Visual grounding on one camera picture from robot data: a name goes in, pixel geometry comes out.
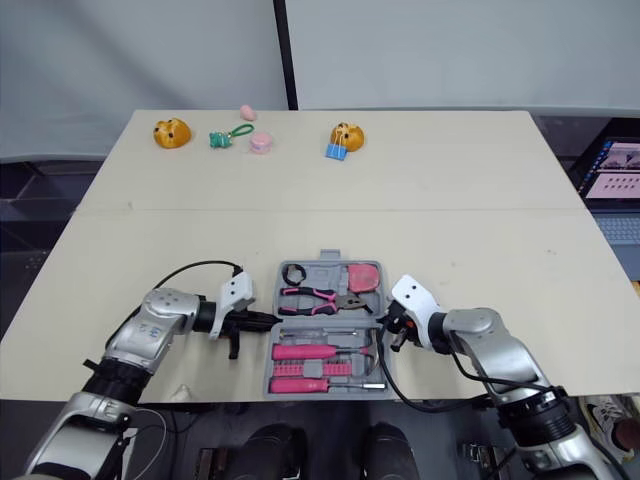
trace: laptop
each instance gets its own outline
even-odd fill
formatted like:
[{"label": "laptop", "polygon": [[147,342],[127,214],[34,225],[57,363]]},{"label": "laptop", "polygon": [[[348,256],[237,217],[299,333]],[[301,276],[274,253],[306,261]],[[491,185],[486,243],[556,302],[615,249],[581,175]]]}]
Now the laptop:
[{"label": "laptop", "polygon": [[640,280],[640,119],[613,121],[570,177],[631,280]]}]

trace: white table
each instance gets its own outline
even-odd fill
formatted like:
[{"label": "white table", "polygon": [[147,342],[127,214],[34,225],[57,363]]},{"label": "white table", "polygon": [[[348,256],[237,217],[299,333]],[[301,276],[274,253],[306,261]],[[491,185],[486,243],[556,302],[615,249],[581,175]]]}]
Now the white table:
[{"label": "white table", "polygon": [[[165,151],[150,130],[172,114],[196,134]],[[97,360],[132,306],[178,266],[239,262],[256,284],[254,308],[270,311],[279,262],[322,248],[380,261],[388,285],[411,273],[445,308],[495,308],[572,394],[640,390],[640,301],[527,114],[261,112],[258,129],[277,142],[270,155],[246,153],[246,139],[211,151],[206,133],[236,117],[134,115],[5,335],[3,398],[79,390],[84,358]],[[341,163],[323,153],[343,119],[369,137]],[[403,145],[396,136],[407,129]],[[213,295],[228,275],[201,267],[171,285]],[[229,361],[227,341],[179,337],[142,401],[167,401],[180,384],[198,401],[263,400],[266,346],[266,335],[243,333]],[[394,361],[412,398],[482,391],[450,358],[408,345]]]}]

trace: black pole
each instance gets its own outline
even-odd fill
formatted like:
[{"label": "black pole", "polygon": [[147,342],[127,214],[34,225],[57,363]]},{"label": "black pole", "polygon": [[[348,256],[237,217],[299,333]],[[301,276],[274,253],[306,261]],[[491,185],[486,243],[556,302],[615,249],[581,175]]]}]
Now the black pole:
[{"label": "black pole", "polygon": [[298,95],[296,94],[296,80],[293,74],[293,58],[291,57],[291,40],[289,39],[289,23],[287,22],[285,0],[273,0],[273,11],[276,16],[278,41],[280,42],[280,56],[282,57],[284,86],[287,90],[287,103],[289,104],[289,110],[298,110]]}]

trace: laptop screen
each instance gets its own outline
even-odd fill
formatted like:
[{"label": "laptop screen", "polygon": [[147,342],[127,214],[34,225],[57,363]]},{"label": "laptop screen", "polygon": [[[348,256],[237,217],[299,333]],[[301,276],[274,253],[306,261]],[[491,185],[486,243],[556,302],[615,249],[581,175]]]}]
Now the laptop screen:
[{"label": "laptop screen", "polygon": [[589,200],[640,199],[640,141],[607,139],[578,193]]}]

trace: white wall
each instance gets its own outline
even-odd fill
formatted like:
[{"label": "white wall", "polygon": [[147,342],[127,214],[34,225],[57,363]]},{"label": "white wall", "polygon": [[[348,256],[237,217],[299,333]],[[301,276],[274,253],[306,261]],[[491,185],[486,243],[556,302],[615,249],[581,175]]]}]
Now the white wall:
[{"label": "white wall", "polygon": [[301,109],[640,112],[638,0],[289,0]]},{"label": "white wall", "polygon": [[136,108],[243,103],[287,108],[271,2],[0,0],[0,158],[105,155]]}]

